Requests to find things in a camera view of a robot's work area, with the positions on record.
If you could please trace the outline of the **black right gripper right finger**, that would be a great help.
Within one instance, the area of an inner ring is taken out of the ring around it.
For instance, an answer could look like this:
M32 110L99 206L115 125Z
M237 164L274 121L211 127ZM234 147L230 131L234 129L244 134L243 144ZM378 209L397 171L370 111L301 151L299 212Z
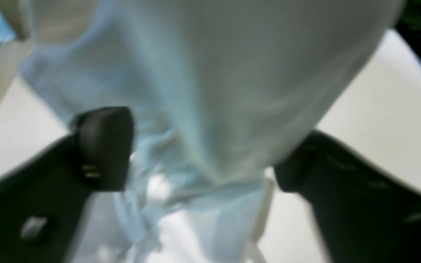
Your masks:
M274 173L311 205L332 262L421 263L421 194L344 143L314 131Z

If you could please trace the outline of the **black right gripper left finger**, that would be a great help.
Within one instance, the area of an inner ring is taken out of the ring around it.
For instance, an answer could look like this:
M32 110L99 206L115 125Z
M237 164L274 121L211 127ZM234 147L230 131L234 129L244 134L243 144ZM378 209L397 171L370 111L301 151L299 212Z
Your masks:
M0 178L0 263L65 262L92 193L124 189L133 136L127 107L88 111Z

